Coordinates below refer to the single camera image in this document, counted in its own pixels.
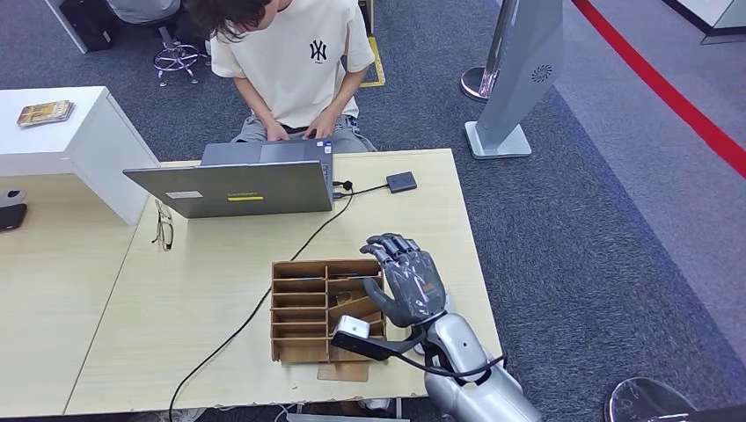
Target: office chair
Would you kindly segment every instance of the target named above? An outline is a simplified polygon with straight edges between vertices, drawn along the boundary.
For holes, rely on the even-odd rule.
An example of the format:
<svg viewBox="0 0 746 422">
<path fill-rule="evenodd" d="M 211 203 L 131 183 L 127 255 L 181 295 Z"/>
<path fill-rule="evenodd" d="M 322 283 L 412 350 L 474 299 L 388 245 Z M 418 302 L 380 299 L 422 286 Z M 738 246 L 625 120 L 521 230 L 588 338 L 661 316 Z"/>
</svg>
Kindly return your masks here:
<svg viewBox="0 0 746 422">
<path fill-rule="evenodd" d="M 189 44 L 182 44 L 172 35 L 182 11 L 181 0 L 107 0 L 114 14 L 129 24 L 157 29 L 163 39 L 164 48 L 153 58 L 153 67 L 158 71 L 160 86 L 168 83 L 164 74 L 184 70 L 192 84 L 200 81 L 191 67 L 202 57 L 210 65 L 209 58 Z"/>
<path fill-rule="evenodd" d="M 634 377 L 614 389 L 604 413 L 606 422 L 743 422 L 746 405 L 698 410 L 669 385 Z"/>
</svg>

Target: cardboard organizer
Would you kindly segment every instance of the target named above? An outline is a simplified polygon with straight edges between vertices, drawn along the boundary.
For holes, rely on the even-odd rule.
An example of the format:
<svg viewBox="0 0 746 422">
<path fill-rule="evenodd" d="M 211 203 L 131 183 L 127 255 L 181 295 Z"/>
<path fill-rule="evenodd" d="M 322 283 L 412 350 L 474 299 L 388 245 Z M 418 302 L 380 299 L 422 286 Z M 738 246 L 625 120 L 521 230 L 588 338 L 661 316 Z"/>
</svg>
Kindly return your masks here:
<svg viewBox="0 0 746 422">
<path fill-rule="evenodd" d="M 283 363 L 354 362 L 370 358 L 331 345 L 343 315 L 370 323 L 372 338 L 386 339 L 386 318 L 362 280 L 384 287 L 375 260 L 288 261 L 272 265 L 272 360 Z"/>
</svg>

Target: stand base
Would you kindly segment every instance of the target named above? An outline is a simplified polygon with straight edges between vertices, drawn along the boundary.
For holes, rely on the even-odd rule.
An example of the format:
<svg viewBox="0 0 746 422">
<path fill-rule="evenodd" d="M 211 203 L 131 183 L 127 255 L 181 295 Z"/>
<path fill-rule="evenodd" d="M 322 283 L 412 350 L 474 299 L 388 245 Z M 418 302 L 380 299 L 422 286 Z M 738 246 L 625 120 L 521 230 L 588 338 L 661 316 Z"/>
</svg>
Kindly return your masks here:
<svg viewBox="0 0 746 422">
<path fill-rule="evenodd" d="M 482 86 L 482 76 L 484 74 L 485 68 L 482 66 L 466 70 L 466 72 L 461 75 L 461 90 L 464 91 L 466 97 L 476 99 L 483 103 L 486 103 L 489 100 L 489 96 L 492 93 L 492 86 L 488 87 L 489 89 L 482 90 L 483 92 L 479 92 Z"/>
<path fill-rule="evenodd" d="M 472 156 L 478 160 L 489 160 L 492 158 L 511 158 L 518 156 L 530 156 L 531 146 L 523 134 L 521 125 L 516 126 L 510 135 L 505 138 L 496 148 L 485 149 L 477 134 L 477 122 L 467 121 L 464 124 L 469 146 L 472 148 Z"/>
<path fill-rule="evenodd" d="M 681 393 L 649 378 L 630 378 L 621 382 L 605 407 L 606 422 L 689 420 L 672 416 L 697 410 Z"/>
</svg>

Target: eyeglasses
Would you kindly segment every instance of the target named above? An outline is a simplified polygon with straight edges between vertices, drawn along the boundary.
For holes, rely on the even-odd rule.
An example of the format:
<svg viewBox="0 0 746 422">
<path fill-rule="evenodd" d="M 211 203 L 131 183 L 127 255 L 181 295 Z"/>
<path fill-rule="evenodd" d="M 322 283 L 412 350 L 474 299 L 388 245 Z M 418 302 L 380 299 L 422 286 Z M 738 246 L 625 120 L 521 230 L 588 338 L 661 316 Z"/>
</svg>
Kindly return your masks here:
<svg viewBox="0 0 746 422">
<path fill-rule="evenodd" d="M 158 227 L 156 230 L 156 238 L 151 242 L 154 244 L 158 242 L 164 251 L 170 251 L 171 245 L 173 244 L 173 220 L 171 218 L 171 210 L 160 200 L 156 200 L 156 208 L 158 210 Z"/>
</svg>

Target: hand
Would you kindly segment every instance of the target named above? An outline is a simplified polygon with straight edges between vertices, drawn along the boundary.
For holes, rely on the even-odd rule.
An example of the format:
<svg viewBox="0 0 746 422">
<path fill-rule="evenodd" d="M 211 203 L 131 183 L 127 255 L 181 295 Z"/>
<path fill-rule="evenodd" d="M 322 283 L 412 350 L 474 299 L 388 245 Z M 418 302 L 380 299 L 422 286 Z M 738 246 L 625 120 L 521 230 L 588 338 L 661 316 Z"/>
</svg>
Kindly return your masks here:
<svg viewBox="0 0 746 422">
<path fill-rule="evenodd" d="M 365 292 L 398 327 L 408 327 L 438 316 L 445 309 L 445 287 L 430 254 L 412 239 L 386 233 L 372 236 L 360 249 L 378 259 L 394 299 L 373 279 L 362 283 Z"/>
<path fill-rule="evenodd" d="M 304 133 L 304 139 L 321 139 L 329 138 L 334 135 L 334 125 L 337 124 L 337 119 L 341 113 L 337 113 L 331 108 L 327 107 L 323 112 L 308 125 L 308 129 Z"/>
<path fill-rule="evenodd" d="M 277 120 L 273 120 L 268 125 L 265 125 L 265 127 L 267 128 L 268 141 L 288 141 L 290 139 L 288 132 L 285 131 L 285 128 Z"/>
</svg>

